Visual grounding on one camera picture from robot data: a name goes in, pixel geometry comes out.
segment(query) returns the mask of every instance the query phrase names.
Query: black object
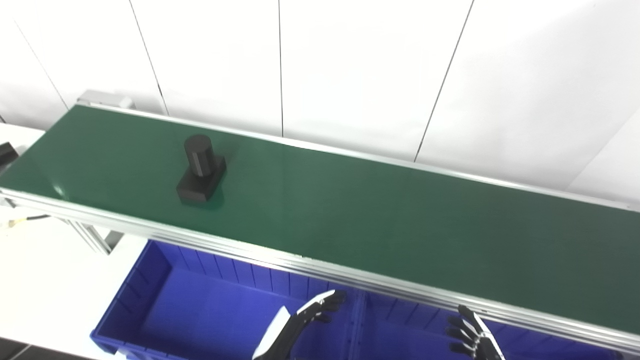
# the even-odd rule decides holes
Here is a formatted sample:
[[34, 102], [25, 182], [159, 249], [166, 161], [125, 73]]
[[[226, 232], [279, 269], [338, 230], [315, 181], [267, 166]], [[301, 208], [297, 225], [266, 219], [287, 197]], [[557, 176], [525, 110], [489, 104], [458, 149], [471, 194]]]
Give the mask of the black object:
[[0, 338], [0, 359], [12, 359], [25, 346], [27, 346], [27, 344]]
[[476, 313], [464, 305], [458, 306], [462, 318], [449, 316], [447, 321], [453, 325], [445, 329], [452, 338], [462, 341], [450, 343], [453, 352], [465, 354], [473, 360], [504, 360], [504, 355], [493, 334]]
[[323, 311], [338, 311], [346, 298], [346, 291], [335, 290], [333, 294], [321, 300], [307, 302], [295, 315], [289, 318], [272, 346], [264, 354], [255, 357], [253, 360], [288, 360], [291, 349], [300, 337], [302, 330], [314, 320], [323, 323], [331, 322], [331, 317], [323, 314]]
[[224, 156], [216, 156], [206, 135], [193, 135], [184, 142], [189, 168], [176, 187], [181, 199], [209, 200], [227, 169]]
[[10, 143], [0, 145], [0, 167], [8, 165], [18, 158], [18, 153]]
[[40, 220], [41, 218], [49, 218], [51, 215], [38, 215], [35, 217], [27, 217], [27, 220]]

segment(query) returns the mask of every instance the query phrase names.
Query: black square base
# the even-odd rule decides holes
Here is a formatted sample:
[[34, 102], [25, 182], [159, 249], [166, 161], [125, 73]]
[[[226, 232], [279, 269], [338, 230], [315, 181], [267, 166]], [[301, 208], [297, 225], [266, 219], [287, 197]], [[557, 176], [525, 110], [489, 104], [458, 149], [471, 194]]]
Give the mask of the black square base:
[[18, 153], [15, 152], [10, 143], [6, 142], [0, 145], [0, 166], [7, 165], [17, 158]]
[[176, 190], [181, 199], [205, 202], [209, 200], [213, 192], [216, 191], [222, 175], [227, 169], [227, 162], [224, 156], [215, 156], [216, 171], [205, 177], [195, 175], [190, 168], [182, 176]]

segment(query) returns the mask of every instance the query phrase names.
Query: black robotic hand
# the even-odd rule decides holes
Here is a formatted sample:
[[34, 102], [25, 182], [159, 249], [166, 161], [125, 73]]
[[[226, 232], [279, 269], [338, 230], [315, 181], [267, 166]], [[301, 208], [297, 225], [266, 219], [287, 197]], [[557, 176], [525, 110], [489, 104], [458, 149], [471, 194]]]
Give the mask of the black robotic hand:
[[302, 330], [315, 320], [331, 322], [331, 317], [324, 311], [338, 311], [346, 297], [344, 290], [324, 292], [302, 305], [294, 315], [290, 315], [284, 306], [281, 307], [255, 349], [253, 360], [288, 359]]
[[453, 352], [466, 354], [473, 360], [504, 360], [504, 355], [493, 334], [484, 321], [464, 305], [458, 306], [462, 317], [449, 316], [447, 321], [452, 325], [445, 333], [461, 340], [461, 343], [450, 343]]

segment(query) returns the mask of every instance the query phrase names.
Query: blue storage bin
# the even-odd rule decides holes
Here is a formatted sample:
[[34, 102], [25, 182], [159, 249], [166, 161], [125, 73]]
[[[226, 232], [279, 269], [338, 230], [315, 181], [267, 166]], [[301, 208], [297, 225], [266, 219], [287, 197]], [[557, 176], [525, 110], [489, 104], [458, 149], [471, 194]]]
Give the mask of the blue storage bin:
[[149, 241], [92, 339], [128, 359], [250, 360], [281, 306], [295, 312], [328, 288], [346, 290], [346, 303], [331, 323], [311, 323], [292, 356], [347, 358], [355, 290]]
[[[449, 350], [447, 317], [457, 312], [366, 293], [353, 360], [469, 360]], [[506, 360], [615, 360], [612, 350], [485, 321]]]
[[[132, 360], [250, 360], [281, 306], [347, 292], [331, 323], [292, 349], [308, 360], [468, 360], [444, 334], [453, 311], [150, 240], [91, 337]], [[612, 350], [486, 322], [507, 360], [615, 360]]]

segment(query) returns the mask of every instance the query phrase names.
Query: panel seam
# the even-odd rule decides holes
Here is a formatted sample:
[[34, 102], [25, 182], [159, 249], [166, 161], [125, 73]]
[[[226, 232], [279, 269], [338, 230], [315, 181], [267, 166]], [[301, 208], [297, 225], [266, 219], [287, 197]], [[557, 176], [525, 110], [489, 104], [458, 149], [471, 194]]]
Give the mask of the panel seam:
[[567, 185], [564, 190], [566, 192], [569, 192], [569, 189], [571, 188], [571, 186], [573, 185], [573, 183], [575, 183], [576, 180], [578, 180], [578, 178], [587, 170], [587, 168], [589, 167], [589, 165], [594, 162], [594, 160], [596, 160], [596, 158], [598, 157], [598, 155], [600, 155], [602, 153], [602, 151], [604, 151], [604, 149], [609, 146], [609, 144], [613, 141], [613, 139], [620, 134], [620, 131], [622, 131], [622, 128], [625, 127], [625, 125], [627, 125], [628, 122], [631, 121], [631, 118], [633, 117], [633, 114], [629, 117], [629, 119], [627, 119], [627, 121], [623, 122], [622, 125], [618, 128], [618, 130], [616, 130], [616, 132], [611, 135], [611, 137], [607, 140], [607, 142], [600, 148], [600, 150], [598, 150], [598, 152], [589, 160], [588, 163], [586, 163], [584, 165], [584, 168], [582, 168], [582, 170], [580, 170], [580, 172], [569, 182], [569, 185]]
[[282, 100], [282, 30], [280, 24], [280, 0], [278, 0], [278, 49], [280, 51], [280, 136], [284, 137], [284, 106]]
[[31, 50], [31, 53], [36, 58], [36, 61], [38, 62], [38, 64], [40, 64], [40, 68], [42, 69], [42, 71], [44, 71], [44, 74], [47, 76], [47, 79], [49, 79], [49, 83], [51, 84], [51, 86], [53, 86], [53, 90], [55, 90], [56, 94], [58, 94], [58, 97], [60, 98], [60, 101], [62, 101], [62, 105], [64, 105], [65, 109], [69, 110], [69, 107], [67, 106], [67, 103], [65, 102], [65, 100], [62, 98], [62, 95], [60, 94], [60, 91], [58, 90], [58, 87], [56, 87], [56, 84], [53, 83], [53, 80], [49, 76], [49, 73], [47, 72], [47, 69], [45, 69], [44, 65], [42, 64], [42, 61], [40, 61], [40, 58], [38, 57], [38, 55], [36, 54], [35, 50], [33, 49], [33, 46], [31, 46], [31, 43], [29, 43], [29, 40], [27, 39], [27, 36], [25, 36], [24, 32], [22, 32], [22, 29], [20, 28], [20, 25], [18, 25], [18, 22], [15, 19], [13, 20], [13, 23], [15, 24], [15, 27], [18, 28], [18, 31], [20, 31], [20, 35], [22, 35], [22, 38], [27, 43], [27, 46]]
[[447, 79], [447, 75], [449, 74], [449, 69], [451, 69], [451, 63], [453, 62], [453, 57], [456, 56], [456, 51], [458, 50], [458, 45], [460, 44], [460, 39], [462, 38], [462, 33], [465, 32], [465, 26], [467, 26], [467, 21], [469, 20], [469, 14], [471, 14], [471, 9], [474, 7], [474, 2], [476, 0], [471, 1], [471, 5], [469, 6], [469, 11], [467, 12], [467, 16], [465, 17], [465, 21], [462, 24], [462, 29], [460, 29], [460, 35], [458, 35], [458, 41], [456, 41], [456, 46], [453, 48], [453, 53], [451, 54], [451, 59], [449, 60], [449, 64], [447, 65], [447, 70], [444, 72], [444, 77], [442, 78], [442, 83], [440, 84], [440, 89], [438, 90], [438, 95], [436, 95], [436, 100], [433, 102], [433, 107], [431, 108], [431, 114], [429, 114], [429, 119], [427, 120], [427, 125], [424, 127], [424, 132], [422, 133], [422, 139], [420, 140], [420, 145], [418, 145], [418, 151], [415, 153], [415, 157], [413, 158], [413, 162], [418, 160], [418, 154], [420, 154], [420, 149], [422, 148], [422, 143], [424, 143], [424, 137], [427, 135], [427, 129], [429, 129], [429, 124], [431, 123], [431, 118], [433, 117], [433, 112], [436, 110], [436, 105], [438, 104], [438, 99], [440, 98], [440, 94], [442, 93], [442, 88], [444, 87], [444, 82]]
[[154, 68], [154, 63], [151, 61], [151, 56], [149, 55], [149, 50], [147, 49], [147, 43], [145, 41], [145, 37], [142, 35], [142, 29], [140, 28], [140, 23], [138, 22], [138, 16], [136, 15], [136, 10], [133, 8], [133, 4], [131, 0], [129, 0], [129, 6], [131, 7], [131, 13], [133, 13], [133, 19], [136, 21], [136, 26], [138, 27], [138, 33], [140, 34], [140, 40], [142, 40], [142, 45], [145, 47], [145, 53], [147, 54], [147, 59], [149, 59], [149, 65], [151, 66], [151, 72], [154, 74], [154, 79], [156, 80], [156, 85], [158, 87], [158, 92], [160, 93], [160, 98], [162, 99], [162, 104], [164, 106], [164, 111], [167, 116], [171, 116], [169, 114], [169, 109], [166, 107], [166, 101], [164, 100], [164, 95], [162, 93], [162, 88], [160, 87], [160, 82], [158, 81], [158, 76], [156, 74], [156, 68]]
[[29, 350], [32, 347], [31, 344], [27, 344], [25, 345], [25, 347], [23, 347], [22, 349], [20, 349], [20, 351], [18, 351], [17, 353], [15, 353], [13, 356], [9, 357], [7, 360], [18, 360], [18, 358], [24, 354], [27, 350]]

